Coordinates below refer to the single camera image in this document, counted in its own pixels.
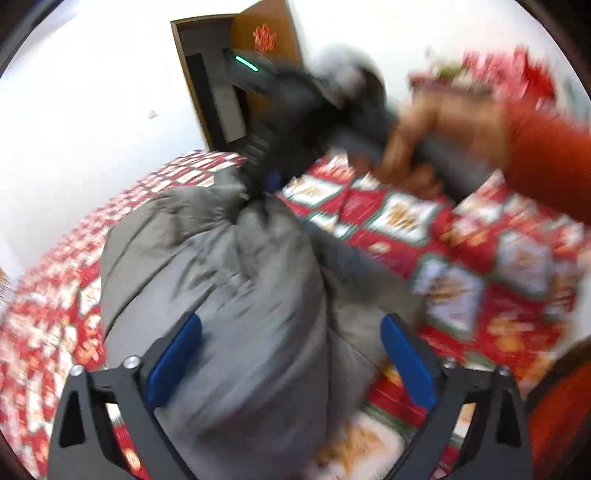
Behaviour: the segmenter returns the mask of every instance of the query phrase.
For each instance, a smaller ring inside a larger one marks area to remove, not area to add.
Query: christmas tablecloth
[[[34,477],[47,470],[56,404],[75,363],[105,360],[99,261],[109,227],[167,188],[213,184],[234,153],[194,151],[136,182],[85,217],[21,279],[0,327],[0,429]],[[355,178],[338,155],[316,163],[280,194],[300,216],[403,275],[428,297],[419,333],[439,353],[491,368],[509,365],[524,391],[549,366],[568,325],[581,270],[584,227],[505,188],[495,174],[453,210]],[[110,407],[131,471],[147,478],[121,417]],[[319,451],[306,478],[381,478],[424,412],[386,367],[341,438]],[[469,424],[466,406],[440,469],[447,471]]]

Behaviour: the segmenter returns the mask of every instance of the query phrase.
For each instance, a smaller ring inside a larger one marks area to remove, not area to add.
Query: gray fabric bag
[[[363,402],[386,358],[384,314],[412,323],[423,302],[276,197],[243,206],[236,172],[167,190],[109,232],[108,366],[194,310],[202,342],[156,412],[163,429],[200,480],[281,480]]]

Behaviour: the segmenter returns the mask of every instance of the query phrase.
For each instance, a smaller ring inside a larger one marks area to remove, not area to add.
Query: red shirt
[[[591,225],[591,136],[521,105],[507,105],[508,185]]]

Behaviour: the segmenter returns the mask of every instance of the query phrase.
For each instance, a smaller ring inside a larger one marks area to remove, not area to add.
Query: hand
[[[382,183],[406,190],[428,200],[441,194],[433,168],[411,165],[415,144],[431,133],[462,147],[469,157],[486,161],[492,169],[504,168],[508,155],[508,133],[503,107],[488,97],[444,90],[418,90],[411,105],[398,113],[378,166],[353,156],[357,174],[371,172]]]

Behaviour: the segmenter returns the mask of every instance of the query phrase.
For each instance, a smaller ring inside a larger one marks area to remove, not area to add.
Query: screw
[[[141,362],[142,359],[140,357],[137,355],[132,355],[123,360],[123,366],[129,370],[132,370],[135,367],[138,367]]]
[[[457,367],[457,360],[455,358],[453,358],[452,356],[447,356],[443,359],[443,363],[442,363],[443,368],[456,368]]]
[[[73,377],[77,377],[84,371],[84,365],[76,364],[72,368],[70,368],[70,375]]]
[[[506,365],[501,365],[499,367],[499,374],[503,377],[508,377],[509,375],[511,375],[511,368],[509,368]]]

